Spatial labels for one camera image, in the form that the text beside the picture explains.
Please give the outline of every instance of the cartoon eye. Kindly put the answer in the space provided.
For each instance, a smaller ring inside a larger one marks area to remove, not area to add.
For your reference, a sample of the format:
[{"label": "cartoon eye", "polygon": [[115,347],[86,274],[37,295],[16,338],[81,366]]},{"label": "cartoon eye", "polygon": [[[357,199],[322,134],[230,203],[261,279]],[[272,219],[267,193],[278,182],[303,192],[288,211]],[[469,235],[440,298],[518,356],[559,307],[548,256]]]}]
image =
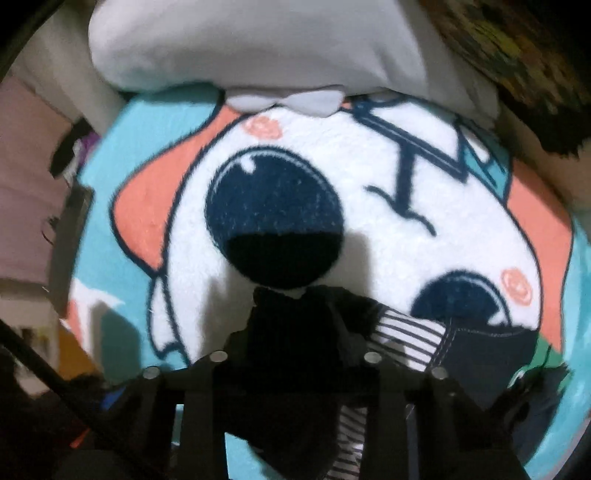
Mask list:
[{"label": "cartoon eye", "polygon": [[411,316],[449,322],[487,331],[511,325],[509,310],[498,289],[487,278],[453,271],[427,284],[414,300]]},{"label": "cartoon eye", "polygon": [[209,187],[205,217],[222,255],[267,287],[320,278],[343,239],[334,188],[308,161],[275,147],[248,148],[224,163]]}]

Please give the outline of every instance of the black and white stripes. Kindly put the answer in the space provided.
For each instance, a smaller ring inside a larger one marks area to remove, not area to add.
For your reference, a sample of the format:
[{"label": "black and white stripes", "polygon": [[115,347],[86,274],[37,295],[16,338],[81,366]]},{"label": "black and white stripes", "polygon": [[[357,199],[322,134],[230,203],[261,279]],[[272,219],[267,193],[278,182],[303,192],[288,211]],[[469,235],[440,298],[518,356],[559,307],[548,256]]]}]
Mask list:
[{"label": "black and white stripes", "polygon": [[357,480],[365,440],[367,408],[343,406],[339,417],[340,452],[332,469],[326,474],[332,480]]},{"label": "black and white stripes", "polygon": [[[369,350],[421,372],[429,366],[445,334],[445,327],[432,320],[415,319],[386,310],[368,342]],[[328,480],[358,480],[363,455],[367,408],[343,406],[339,417],[340,452]]]},{"label": "black and white stripes", "polygon": [[388,309],[371,334],[368,346],[406,367],[423,372],[444,334],[445,327],[439,322],[415,319]]}]

